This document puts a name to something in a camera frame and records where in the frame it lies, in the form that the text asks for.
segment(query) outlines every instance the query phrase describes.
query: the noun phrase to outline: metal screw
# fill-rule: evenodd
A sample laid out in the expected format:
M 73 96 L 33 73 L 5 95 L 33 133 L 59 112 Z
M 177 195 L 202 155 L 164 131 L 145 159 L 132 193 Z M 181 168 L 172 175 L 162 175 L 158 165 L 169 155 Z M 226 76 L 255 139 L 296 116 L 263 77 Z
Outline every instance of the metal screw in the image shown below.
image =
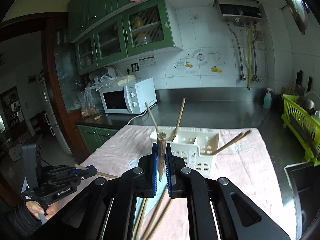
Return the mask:
M 106 180 L 104 179 L 104 178 L 96 178 L 95 180 L 94 180 L 94 183 L 96 184 L 96 185 L 103 185 L 104 184 L 104 182 L 105 182 Z
M 134 172 L 135 174 L 141 174 L 141 173 L 143 173 L 143 168 L 135 167 L 135 168 L 133 169 L 133 172 Z
M 229 183 L 229 180 L 225 177 L 222 177 L 219 179 L 219 183 L 222 185 L 227 185 Z
M 191 172 L 191 169 L 188 168 L 188 167 L 183 167 L 183 168 L 181 169 L 181 172 L 184 173 L 184 174 L 189 174 L 189 173 Z

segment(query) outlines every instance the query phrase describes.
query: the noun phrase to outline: human hand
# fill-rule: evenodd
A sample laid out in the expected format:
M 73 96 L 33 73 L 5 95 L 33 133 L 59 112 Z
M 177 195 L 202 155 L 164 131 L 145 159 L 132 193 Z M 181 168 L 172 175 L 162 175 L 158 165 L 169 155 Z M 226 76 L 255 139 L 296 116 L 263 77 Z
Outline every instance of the human hand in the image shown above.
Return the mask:
M 40 205 L 38 205 L 37 203 L 35 203 L 34 201 L 26 202 L 26 207 L 31 212 L 31 214 L 37 219 L 40 219 L 39 214 L 44 215 L 43 208 Z M 58 203 L 55 202 L 55 203 L 49 205 L 46 212 L 47 212 L 47 215 L 45 216 L 45 220 L 48 221 L 50 218 L 52 218 L 58 212 Z

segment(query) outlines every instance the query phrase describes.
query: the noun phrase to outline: dish rack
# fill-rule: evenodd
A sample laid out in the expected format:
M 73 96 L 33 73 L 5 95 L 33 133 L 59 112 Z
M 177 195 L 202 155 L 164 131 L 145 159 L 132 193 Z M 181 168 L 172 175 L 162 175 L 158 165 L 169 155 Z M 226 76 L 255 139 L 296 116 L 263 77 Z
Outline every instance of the dish rack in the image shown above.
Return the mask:
M 312 116 L 310 116 L 307 111 L 304 110 L 301 106 L 296 104 L 298 97 L 299 96 L 285 94 L 282 95 L 282 98 L 284 99 L 284 114 L 282 114 L 281 116 L 284 121 L 283 126 L 288 126 L 290 128 L 290 130 L 294 133 L 298 141 L 305 149 L 305 160 L 307 162 L 313 161 L 315 166 L 317 166 L 320 165 L 320 161 L 317 160 L 316 156 L 313 155 L 309 145 L 302 139 L 300 134 L 290 124 L 290 115 L 292 115 L 300 123 L 302 128 L 308 131 L 313 139 L 317 151 L 320 151 L 320 123 Z
M 173 155 L 183 158 L 187 167 L 200 172 L 202 176 L 210 177 L 217 161 L 217 154 L 212 155 L 212 153 L 218 149 L 218 133 L 190 131 L 178 128 L 177 135 L 172 141 L 174 127 L 159 129 L 161 132 L 167 133 L 167 141 L 170 143 Z M 152 143 L 156 143 L 156 130 L 149 137 Z

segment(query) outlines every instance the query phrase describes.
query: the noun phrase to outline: refrigerator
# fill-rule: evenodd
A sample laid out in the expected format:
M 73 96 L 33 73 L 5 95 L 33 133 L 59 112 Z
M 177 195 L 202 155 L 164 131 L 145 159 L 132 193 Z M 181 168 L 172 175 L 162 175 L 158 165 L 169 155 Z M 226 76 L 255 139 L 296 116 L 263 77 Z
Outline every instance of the refrigerator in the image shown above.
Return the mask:
M 45 117 L 47 120 L 47 123 L 50 127 L 50 131 L 52 133 L 53 136 L 55 136 L 62 148 L 62 150 L 68 154 L 72 156 L 71 150 L 60 130 L 60 127 L 58 125 L 57 119 L 53 113 L 53 109 L 50 103 L 50 99 L 48 96 L 48 91 L 47 91 L 47 86 L 45 84 L 45 80 L 44 78 L 41 78 L 39 81 L 39 86 L 40 86 L 40 91 L 41 91 L 41 100 L 42 103 L 44 104 L 44 109 L 46 111 Z

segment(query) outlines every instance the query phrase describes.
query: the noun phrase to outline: white plastic basket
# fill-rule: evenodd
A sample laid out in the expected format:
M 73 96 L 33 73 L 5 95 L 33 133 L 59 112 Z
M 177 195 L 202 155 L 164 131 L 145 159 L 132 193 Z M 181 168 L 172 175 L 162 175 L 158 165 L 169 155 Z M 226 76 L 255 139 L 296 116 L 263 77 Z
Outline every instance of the white plastic basket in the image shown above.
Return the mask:
M 210 154 L 218 149 L 218 133 L 178 128 L 177 136 L 172 141 L 174 127 L 160 128 L 160 131 L 167 133 L 173 155 L 183 158 L 187 167 L 200 172 L 202 176 L 210 177 L 217 161 L 217 154 Z M 152 143 L 157 142 L 156 130 L 150 134 L 150 140 Z

